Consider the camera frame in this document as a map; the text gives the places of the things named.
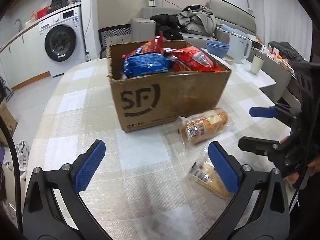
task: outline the pitcher handle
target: pitcher handle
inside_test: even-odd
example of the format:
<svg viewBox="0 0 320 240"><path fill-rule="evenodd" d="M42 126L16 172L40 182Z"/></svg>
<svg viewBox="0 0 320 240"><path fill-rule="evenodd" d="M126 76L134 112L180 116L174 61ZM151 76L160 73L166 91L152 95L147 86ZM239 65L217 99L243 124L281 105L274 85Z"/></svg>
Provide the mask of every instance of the pitcher handle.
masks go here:
<svg viewBox="0 0 320 240"><path fill-rule="evenodd" d="M247 44L249 46L248 46L248 49L247 49L247 54L244 56L244 58L248 58L249 55L250 55L250 51L251 51L251 47L252 47L252 41L248 39Z"/></svg>

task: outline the human hand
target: human hand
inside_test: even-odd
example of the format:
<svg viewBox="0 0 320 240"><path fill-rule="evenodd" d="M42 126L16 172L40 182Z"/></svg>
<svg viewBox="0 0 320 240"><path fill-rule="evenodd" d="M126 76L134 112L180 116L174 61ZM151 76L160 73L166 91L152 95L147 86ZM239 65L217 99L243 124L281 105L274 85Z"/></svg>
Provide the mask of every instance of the human hand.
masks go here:
<svg viewBox="0 0 320 240"><path fill-rule="evenodd" d="M282 139L280 143L283 143L289 136ZM308 167L313 167L313 172L310 176L315 175L316 173L320 172L320 156L318 156L313 162L308 164ZM292 184L294 184L299 179L299 173L295 172L292 173L287 177L288 181Z"/></svg>

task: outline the white curtain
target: white curtain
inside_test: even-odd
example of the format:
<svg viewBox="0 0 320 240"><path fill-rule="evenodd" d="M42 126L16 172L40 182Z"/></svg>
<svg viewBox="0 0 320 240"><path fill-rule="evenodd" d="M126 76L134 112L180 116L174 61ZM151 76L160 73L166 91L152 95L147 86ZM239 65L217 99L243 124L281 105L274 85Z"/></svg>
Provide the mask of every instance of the white curtain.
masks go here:
<svg viewBox="0 0 320 240"><path fill-rule="evenodd" d="M298 0L256 0L263 8L257 14L257 35L265 44L270 41L287 41L305 60L310 60L312 20Z"/></svg>

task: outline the white pillar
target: white pillar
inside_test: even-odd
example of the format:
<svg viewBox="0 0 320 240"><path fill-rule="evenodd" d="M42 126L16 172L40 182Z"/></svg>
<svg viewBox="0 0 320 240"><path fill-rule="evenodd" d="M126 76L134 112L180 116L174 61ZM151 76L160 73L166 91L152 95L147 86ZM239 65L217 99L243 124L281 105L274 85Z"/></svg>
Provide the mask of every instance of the white pillar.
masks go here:
<svg viewBox="0 0 320 240"><path fill-rule="evenodd" d="M101 50L98 33L98 0L91 0L91 2L90 0L81 0L81 14L87 52L92 60L98 59Z"/></svg>

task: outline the wooden countertop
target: wooden countertop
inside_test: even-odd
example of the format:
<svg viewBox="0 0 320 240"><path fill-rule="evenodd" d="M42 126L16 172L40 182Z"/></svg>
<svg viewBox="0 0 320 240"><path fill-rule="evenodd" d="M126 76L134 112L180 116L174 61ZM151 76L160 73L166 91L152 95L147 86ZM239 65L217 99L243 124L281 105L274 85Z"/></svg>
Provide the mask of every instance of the wooden countertop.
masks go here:
<svg viewBox="0 0 320 240"><path fill-rule="evenodd" d="M46 16L40 18L39 20L36 20L31 26L29 26L28 28L24 28L22 31L20 31L19 33L17 33L16 35L14 35L8 42L7 44L3 45L1 48L0 48L0 53L1 51L3 51L6 47L8 47L13 41L15 41L17 38L19 38L21 35L23 35L24 33L26 33L28 30L32 29L33 27L37 26L39 24L39 22L49 18L50 16L52 15L55 15L57 13L60 13L62 11L65 11L65 10L68 10L68 9L71 9L73 7L76 7L76 6L79 6L81 5L81 2L78 2L78 3L74 3L74 4L70 4L68 6L65 6L61 9L58 9L52 13L49 13L47 14Z"/></svg>

